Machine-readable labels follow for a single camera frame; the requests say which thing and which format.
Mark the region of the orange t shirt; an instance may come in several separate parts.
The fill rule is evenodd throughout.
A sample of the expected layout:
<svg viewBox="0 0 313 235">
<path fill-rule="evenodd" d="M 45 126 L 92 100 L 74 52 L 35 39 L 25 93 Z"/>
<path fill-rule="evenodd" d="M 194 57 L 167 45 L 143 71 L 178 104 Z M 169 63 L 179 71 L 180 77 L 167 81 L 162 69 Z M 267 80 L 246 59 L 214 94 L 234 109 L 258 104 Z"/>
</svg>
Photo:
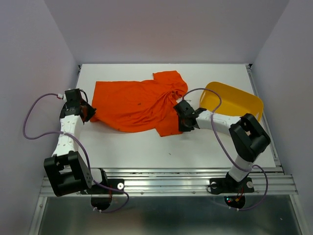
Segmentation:
<svg viewBox="0 0 313 235">
<path fill-rule="evenodd" d="M 156 129 L 161 137 L 179 135 L 177 100 L 188 91 L 177 71 L 153 74 L 144 81 L 97 81 L 92 122 L 101 121 L 120 132 L 137 133 Z"/>
</svg>

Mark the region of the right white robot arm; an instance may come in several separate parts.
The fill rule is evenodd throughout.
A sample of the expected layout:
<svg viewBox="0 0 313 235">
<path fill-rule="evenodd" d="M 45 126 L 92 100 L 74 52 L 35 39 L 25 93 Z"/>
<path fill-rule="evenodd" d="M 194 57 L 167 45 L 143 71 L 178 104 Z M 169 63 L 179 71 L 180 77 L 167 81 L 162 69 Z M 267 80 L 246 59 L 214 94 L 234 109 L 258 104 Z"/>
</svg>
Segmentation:
<svg viewBox="0 0 313 235">
<path fill-rule="evenodd" d="M 212 130 L 223 151 L 218 133 L 231 137 L 237 157 L 233 160 L 229 154 L 226 156 L 232 163 L 229 172 L 223 178 L 209 180 L 207 190 L 211 194 L 235 193 L 247 189 L 254 192 L 253 183 L 248 178 L 255 161 L 269 146 L 271 140 L 259 121 L 252 114 L 242 117 L 215 114 L 205 108 L 194 110 L 191 105 L 182 100 L 174 110 L 178 115 L 178 127 L 181 132 L 190 132 L 194 129 Z"/>
</svg>

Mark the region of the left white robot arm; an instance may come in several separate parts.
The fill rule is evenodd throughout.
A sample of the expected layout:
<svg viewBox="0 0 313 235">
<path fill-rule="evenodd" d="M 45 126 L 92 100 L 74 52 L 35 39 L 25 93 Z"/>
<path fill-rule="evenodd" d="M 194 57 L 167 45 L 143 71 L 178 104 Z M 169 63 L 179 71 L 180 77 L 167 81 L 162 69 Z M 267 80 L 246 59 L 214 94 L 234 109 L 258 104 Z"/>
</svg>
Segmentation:
<svg viewBox="0 0 313 235">
<path fill-rule="evenodd" d="M 61 130 L 57 146 L 50 158 L 44 161 L 44 168 L 56 196 L 64 196 L 93 187 L 98 193 L 105 192 L 109 181 L 97 176 L 93 179 L 91 170 L 79 153 L 78 143 L 84 124 L 95 114 L 96 109 L 82 97 L 81 89 L 65 91 L 65 103 L 60 113 Z"/>
</svg>

